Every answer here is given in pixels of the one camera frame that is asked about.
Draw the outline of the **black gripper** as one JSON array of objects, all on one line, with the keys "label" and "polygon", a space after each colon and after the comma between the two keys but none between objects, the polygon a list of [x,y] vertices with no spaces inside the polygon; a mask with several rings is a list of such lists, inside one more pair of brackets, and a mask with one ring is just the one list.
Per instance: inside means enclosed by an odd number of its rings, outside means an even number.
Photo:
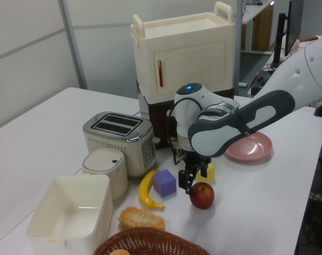
[{"label": "black gripper", "polygon": [[179,187],[184,189],[186,194],[192,195],[192,185],[196,174],[201,170],[201,177],[207,177],[207,170],[211,163],[211,158],[202,156],[195,151],[185,151],[184,162],[185,169],[178,172]]}]

